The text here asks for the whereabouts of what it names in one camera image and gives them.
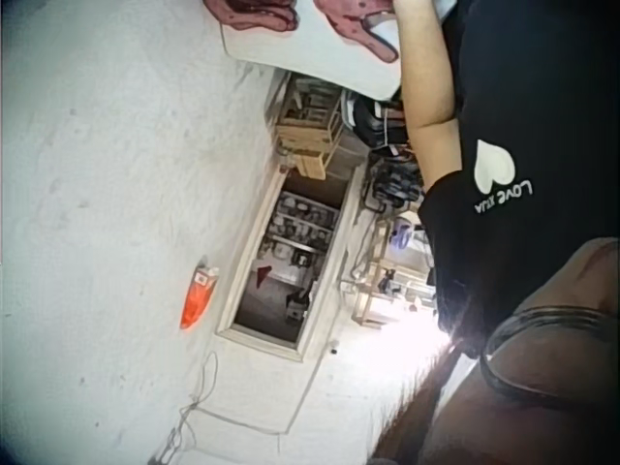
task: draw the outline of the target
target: hair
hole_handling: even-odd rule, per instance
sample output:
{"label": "hair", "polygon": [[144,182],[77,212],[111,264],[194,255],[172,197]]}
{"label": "hair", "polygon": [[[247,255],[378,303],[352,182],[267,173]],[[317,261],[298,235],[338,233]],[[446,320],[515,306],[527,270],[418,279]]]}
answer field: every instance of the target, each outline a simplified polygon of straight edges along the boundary
{"label": "hair", "polygon": [[387,458],[397,463],[417,462],[442,389],[460,355],[453,346],[438,354],[424,380],[412,394],[403,395],[395,412],[386,421],[372,457]]}

